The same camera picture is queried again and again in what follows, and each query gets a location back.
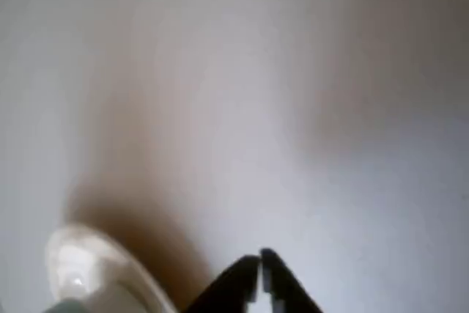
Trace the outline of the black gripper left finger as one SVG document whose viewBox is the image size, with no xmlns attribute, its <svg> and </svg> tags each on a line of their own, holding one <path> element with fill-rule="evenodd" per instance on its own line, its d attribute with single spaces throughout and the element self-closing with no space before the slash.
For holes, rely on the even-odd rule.
<svg viewBox="0 0 469 313">
<path fill-rule="evenodd" d="M 256 300 L 260 258 L 245 255 L 226 268 L 185 310 L 186 313 L 243 313 Z"/>
</svg>

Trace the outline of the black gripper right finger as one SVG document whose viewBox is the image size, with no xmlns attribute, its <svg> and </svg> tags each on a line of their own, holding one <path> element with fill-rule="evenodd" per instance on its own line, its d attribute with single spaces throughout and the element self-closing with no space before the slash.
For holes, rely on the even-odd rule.
<svg viewBox="0 0 469 313">
<path fill-rule="evenodd" d="M 322 313 L 283 259 L 271 248 L 260 251 L 262 286 L 275 313 Z"/>
</svg>

